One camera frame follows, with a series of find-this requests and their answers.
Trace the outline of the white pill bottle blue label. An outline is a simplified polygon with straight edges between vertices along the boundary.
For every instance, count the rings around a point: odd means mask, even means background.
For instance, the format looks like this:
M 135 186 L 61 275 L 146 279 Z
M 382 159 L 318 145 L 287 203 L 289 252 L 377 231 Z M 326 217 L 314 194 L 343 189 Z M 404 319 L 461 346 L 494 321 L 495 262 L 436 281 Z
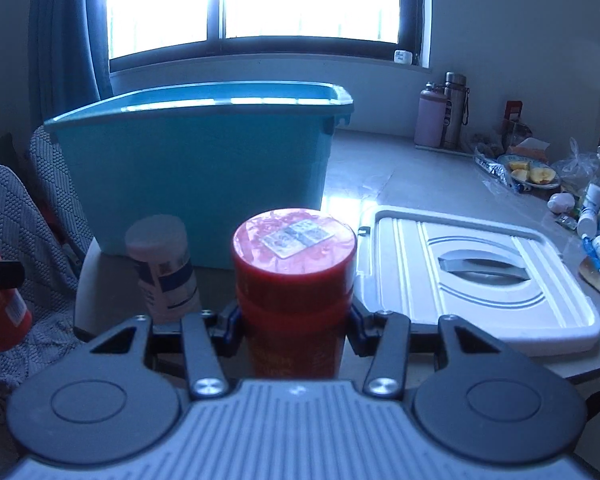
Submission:
M 186 227 L 180 218 L 170 214 L 143 218 L 129 227 L 124 240 L 155 323 L 176 322 L 201 309 Z

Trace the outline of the white bin lid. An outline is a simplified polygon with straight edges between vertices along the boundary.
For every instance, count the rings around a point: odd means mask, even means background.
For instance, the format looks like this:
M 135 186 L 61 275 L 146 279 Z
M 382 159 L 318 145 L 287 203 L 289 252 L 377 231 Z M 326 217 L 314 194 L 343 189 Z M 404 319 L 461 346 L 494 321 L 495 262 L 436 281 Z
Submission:
M 356 294 L 435 326 L 457 315 L 528 356 L 592 349 L 600 316 L 555 245 L 522 226 L 380 208 L 358 230 Z

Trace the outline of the grey covered chair near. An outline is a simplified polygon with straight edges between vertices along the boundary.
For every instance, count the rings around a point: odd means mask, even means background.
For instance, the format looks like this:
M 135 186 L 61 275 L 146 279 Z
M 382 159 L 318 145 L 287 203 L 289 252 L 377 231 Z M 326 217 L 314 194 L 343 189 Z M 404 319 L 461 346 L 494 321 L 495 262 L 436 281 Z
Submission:
M 0 255 L 23 265 L 20 296 L 32 314 L 23 342 L 0 352 L 0 386 L 14 390 L 79 344 L 73 333 L 78 279 L 16 174 L 0 165 Z

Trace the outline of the grey covered chair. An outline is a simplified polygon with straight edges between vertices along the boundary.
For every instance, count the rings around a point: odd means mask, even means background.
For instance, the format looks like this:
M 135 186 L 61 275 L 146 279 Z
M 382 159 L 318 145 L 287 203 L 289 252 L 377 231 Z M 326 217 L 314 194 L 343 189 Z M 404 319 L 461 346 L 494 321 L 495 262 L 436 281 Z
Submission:
M 28 154 L 38 190 L 64 236 L 62 244 L 67 245 L 76 261 L 82 264 L 93 234 L 60 145 L 39 126 L 32 133 Z
M 0 386 L 14 390 L 79 344 L 73 333 L 78 279 L 16 174 L 0 165 L 0 255 L 23 265 L 20 296 L 32 314 L 23 342 L 0 352 Z

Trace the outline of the grey covered chair far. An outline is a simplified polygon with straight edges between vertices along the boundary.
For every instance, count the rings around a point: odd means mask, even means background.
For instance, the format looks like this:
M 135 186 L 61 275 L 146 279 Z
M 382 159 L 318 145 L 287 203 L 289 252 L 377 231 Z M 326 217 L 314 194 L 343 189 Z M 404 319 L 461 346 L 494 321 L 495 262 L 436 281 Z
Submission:
M 60 145 L 39 126 L 32 133 L 28 154 L 38 190 L 64 236 L 62 244 L 67 245 L 76 261 L 82 264 L 93 234 Z

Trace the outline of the teal plastic storage bin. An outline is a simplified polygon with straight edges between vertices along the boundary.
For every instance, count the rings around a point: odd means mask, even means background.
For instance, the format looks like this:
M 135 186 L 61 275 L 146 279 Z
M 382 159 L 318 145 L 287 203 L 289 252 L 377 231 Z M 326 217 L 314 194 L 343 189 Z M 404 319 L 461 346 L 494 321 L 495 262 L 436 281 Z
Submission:
M 100 249 L 126 252 L 134 222 L 186 226 L 195 266 L 227 269 L 245 220 L 321 206 L 337 126 L 352 96 L 309 81 L 222 81 L 133 91 L 45 123 Z

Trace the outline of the tan medical plaster sheet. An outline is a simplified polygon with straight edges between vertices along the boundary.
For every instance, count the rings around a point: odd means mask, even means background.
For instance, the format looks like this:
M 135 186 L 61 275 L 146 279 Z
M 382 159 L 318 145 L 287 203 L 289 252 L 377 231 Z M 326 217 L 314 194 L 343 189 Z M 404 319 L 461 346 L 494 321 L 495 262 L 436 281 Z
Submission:
M 596 269 L 590 257 L 584 257 L 578 266 L 580 277 L 600 293 L 600 271 Z

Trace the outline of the pink water bottle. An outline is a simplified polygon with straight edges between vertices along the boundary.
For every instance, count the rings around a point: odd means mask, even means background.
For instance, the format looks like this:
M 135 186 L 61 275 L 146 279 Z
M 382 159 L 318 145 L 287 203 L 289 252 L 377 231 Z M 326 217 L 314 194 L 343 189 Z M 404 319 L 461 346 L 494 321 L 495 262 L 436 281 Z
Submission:
M 426 148 L 440 148 L 448 99 L 444 87 L 432 81 L 426 83 L 418 101 L 414 142 Z

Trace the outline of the small white lotion bottle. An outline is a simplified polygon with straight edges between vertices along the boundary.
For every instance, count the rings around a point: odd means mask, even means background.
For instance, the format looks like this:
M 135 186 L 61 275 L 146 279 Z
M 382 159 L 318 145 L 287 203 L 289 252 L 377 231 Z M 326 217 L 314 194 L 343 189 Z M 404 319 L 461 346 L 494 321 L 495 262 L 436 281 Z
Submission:
M 547 201 L 547 208 L 552 214 L 568 214 L 576 206 L 576 200 L 570 193 L 555 193 Z

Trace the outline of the blue curtain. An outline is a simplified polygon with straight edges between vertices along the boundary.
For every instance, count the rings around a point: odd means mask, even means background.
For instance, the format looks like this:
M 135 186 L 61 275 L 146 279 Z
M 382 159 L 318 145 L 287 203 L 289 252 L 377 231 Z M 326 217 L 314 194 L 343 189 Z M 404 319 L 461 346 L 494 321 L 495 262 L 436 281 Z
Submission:
M 30 0 L 28 62 L 33 128 L 111 98 L 106 0 Z

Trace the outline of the blue white ointment tube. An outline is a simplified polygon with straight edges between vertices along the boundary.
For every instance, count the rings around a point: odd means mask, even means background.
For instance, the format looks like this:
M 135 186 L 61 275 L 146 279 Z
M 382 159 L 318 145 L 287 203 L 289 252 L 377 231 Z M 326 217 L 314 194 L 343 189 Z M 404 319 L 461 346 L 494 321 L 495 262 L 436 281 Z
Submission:
M 592 239 L 592 237 L 586 234 L 581 235 L 581 240 L 584 252 L 588 256 L 588 258 L 590 258 L 594 268 L 598 272 L 600 272 L 600 255 L 598 254 L 598 251 L 594 246 L 594 240 Z

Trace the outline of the white medicine bottle lying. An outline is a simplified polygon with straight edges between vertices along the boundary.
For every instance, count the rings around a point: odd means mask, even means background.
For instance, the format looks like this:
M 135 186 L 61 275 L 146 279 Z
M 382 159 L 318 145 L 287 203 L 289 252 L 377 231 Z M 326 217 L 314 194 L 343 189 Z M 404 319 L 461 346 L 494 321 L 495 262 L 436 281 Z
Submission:
M 595 209 L 583 207 L 577 224 L 577 233 L 580 237 L 594 238 L 598 231 L 598 214 Z

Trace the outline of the steel thermos bottle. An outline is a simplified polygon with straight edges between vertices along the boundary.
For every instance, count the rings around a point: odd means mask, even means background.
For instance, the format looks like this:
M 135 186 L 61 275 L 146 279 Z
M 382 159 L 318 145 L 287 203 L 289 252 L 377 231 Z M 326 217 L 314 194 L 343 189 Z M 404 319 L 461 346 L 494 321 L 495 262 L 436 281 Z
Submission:
M 446 109 L 442 146 L 446 150 L 455 151 L 460 145 L 460 132 L 468 124 L 469 92 L 465 75 L 457 72 L 445 74 Z

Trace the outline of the white upright medicine bottle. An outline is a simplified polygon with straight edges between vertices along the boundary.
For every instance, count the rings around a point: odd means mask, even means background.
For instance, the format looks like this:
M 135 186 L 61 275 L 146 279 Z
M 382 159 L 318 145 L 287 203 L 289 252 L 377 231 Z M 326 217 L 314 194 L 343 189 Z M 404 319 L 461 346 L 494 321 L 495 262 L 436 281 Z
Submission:
M 590 182 L 586 187 L 581 206 L 582 214 L 594 214 L 600 212 L 600 185 Z

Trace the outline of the white device on windowsill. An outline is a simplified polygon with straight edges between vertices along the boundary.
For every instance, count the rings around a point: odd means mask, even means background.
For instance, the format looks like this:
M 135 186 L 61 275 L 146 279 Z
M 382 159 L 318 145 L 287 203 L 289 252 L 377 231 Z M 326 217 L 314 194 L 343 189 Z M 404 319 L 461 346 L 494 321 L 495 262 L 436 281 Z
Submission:
M 412 65 L 414 54 L 407 50 L 396 49 L 393 53 L 393 62 L 401 65 Z

